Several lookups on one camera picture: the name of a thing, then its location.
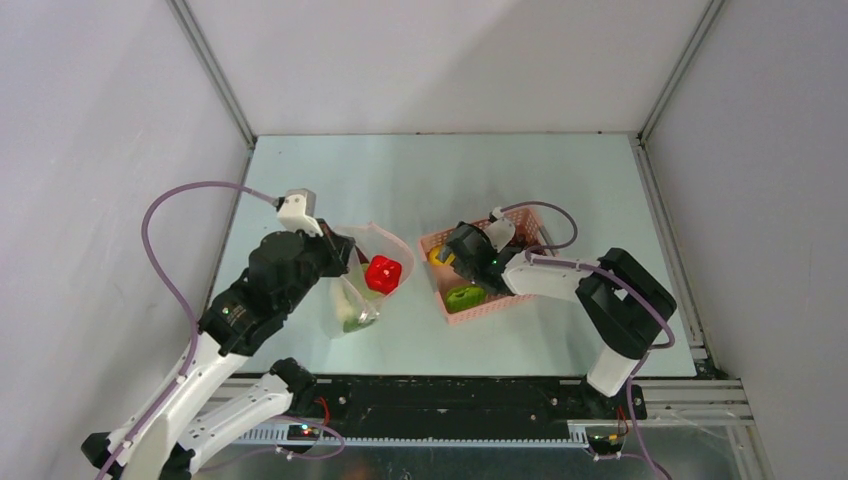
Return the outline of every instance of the metal frame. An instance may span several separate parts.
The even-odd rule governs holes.
[[[189,0],[168,0],[174,16],[186,34],[192,49],[197,54],[202,67],[209,75],[210,81],[242,135],[247,148],[252,149],[256,142],[256,135],[203,35],[189,3]],[[710,331],[709,328],[705,328],[704,319],[698,313],[697,303],[689,281],[690,277],[677,247],[678,242],[673,222],[645,148],[670,99],[692,66],[696,54],[714,27],[726,3],[726,0],[709,1],[643,127],[638,133],[629,135],[654,226],[659,236],[666,265],[671,274],[672,286],[679,299],[681,316],[687,327],[687,340],[698,367],[698,377],[695,379],[637,380],[636,383],[643,389],[648,411],[648,419],[641,421],[640,424],[646,427],[705,428],[724,426],[727,439],[733,447],[739,478],[742,480],[773,479],[774,475],[766,460],[742,382],[716,379],[722,376],[722,372],[718,370],[719,363],[714,353],[709,349],[711,344]],[[210,411],[239,395],[252,385],[253,381],[249,378],[231,378],[216,391],[204,407],[204,411]],[[576,382],[576,380],[563,379],[561,382],[570,383]],[[578,432],[583,432],[585,428],[590,427],[612,426],[613,423],[605,420],[573,420],[569,422]],[[253,444],[257,442],[270,443],[274,441],[274,436],[269,435],[265,438],[259,430],[276,431],[276,429],[277,427],[273,423],[263,425],[257,432],[246,435],[246,439]],[[363,439],[363,441],[365,442],[363,445],[403,446],[415,444],[375,439]]]

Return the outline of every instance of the pink basket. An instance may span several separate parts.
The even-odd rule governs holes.
[[[524,234],[528,239],[535,238],[536,241],[538,241],[539,243],[546,243],[545,239],[542,238],[539,233],[539,230],[544,224],[542,223],[542,220],[533,211],[533,209],[529,207],[517,208],[515,210],[507,212],[505,215],[507,218],[512,220],[512,223],[515,224],[516,234]],[[471,223],[476,227],[486,228],[491,222],[489,222],[488,219],[482,219]],[[477,318],[481,315],[486,315],[488,313],[497,312],[498,310],[503,310],[506,307],[525,302],[535,297],[535,295],[489,295],[486,297],[486,300],[481,305],[457,313],[448,313],[444,301],[445,294],[447,294],[447,292],[454,287],[468,285],[468,281],[454,273],[453,268],[451,268],[450,266],[430,265],[430,262],[427,261],[427,252],[429,252],[435,247],[438,247],[439,245],[444,244],[445,239],[447,239],[448,235],[453,230],[453,228],[449,228],[441,232],[424,235],[418,241],[418,253],[421,255],[421,258],[424,260],[424,264],[426,265],[427,270],[431,274],[431,280],[435,283],[436,303],[439,305],[439,310],[441,310],[442,315],[447,319],[449,324],[455,325],[457,323],[462,323],[466,320],[471,320],[472,318]]]

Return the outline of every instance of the plastic bag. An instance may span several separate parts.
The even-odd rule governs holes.
[[[334,317],[326,322],[327,334],[340,337],[374,324],[380,317],[380,309],[406,282],[415,268],[415,255],[399,238],[374,223],[366,226],[333,227],[333,230],[353,237],[359,252],[367,259],[383,255],[401,264],[402,271],[398,286],[388,295],[375,292],[365,283],[368,264],[360,262],[354,251],[348,260],[348,273],[330,280],[330,297],[334,306]]]

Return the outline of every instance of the red bell pepper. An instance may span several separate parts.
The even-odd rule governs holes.
[[[365,284],[375,292],[388,295],[400,284],[401,272],[403,266],[400,263],[389,257],[374,255],[365,271]]]

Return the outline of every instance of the white wall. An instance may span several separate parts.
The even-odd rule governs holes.
[[[707,0],[195,0],[270,133],[635,131]]]
[[[846,26],[843,0],[728,2],[649,143],[781,479],[848,478]]]
[[[167,3],[0,7],[0,477],[93,478],[188,338],[139,240],[147,204],[237,180],[245,149]],[[153,243],[200,306],[232,195],[163,206]]]

